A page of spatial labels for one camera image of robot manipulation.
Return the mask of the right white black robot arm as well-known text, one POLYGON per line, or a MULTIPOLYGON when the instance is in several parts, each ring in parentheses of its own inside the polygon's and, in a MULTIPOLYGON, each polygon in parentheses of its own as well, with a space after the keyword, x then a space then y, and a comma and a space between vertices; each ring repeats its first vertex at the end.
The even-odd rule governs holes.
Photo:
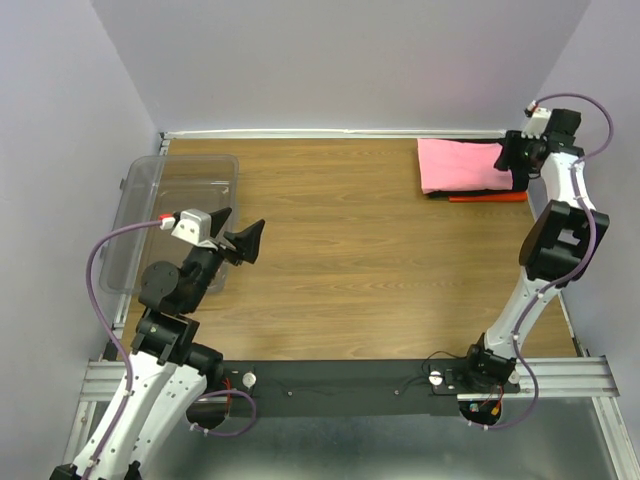
POLYGON ((495 167, 539 176, 547 205, 521 246, 520 276, 512 295, 460 367, 462 384, 474 392, 508 383, 541 313, 583 275, 610 225, 608 215, 596 210, 587 193, 587 156, 574 144, 580 113, 548 110, 532 102, 525 114, 525 128, 508 132, 495 167))

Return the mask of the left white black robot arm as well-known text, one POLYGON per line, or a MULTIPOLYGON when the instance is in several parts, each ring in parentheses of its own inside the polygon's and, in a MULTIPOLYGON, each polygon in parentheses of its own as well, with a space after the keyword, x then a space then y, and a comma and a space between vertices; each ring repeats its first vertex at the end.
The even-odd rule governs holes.
POLYGON ((194 341, 198 322, 189 314, 199 307, 223 263, 253 264, 259 256, 264 220, 240 232, 223 227, 229 207, 206 213, 184 209, 155 220, 111 231, 92 248, 85 268, 90 303, 106 320, 93 285, 94 258, 110 240, 137 230, 158 228, 190 245, 181 265, 157 261, 143 272, 139 301, 144 312, 130 348, 111 329, 106 332, 122 354, 124 373, 100 423, 73 461, 54 468, 54 479, 141 479, 146 466, 187 410, 201 399, 218 398, 225 408, 242 398, 249 405, 250 430, 257 405, 248 388, 235 389, 224 373, 220 352, 194 341))

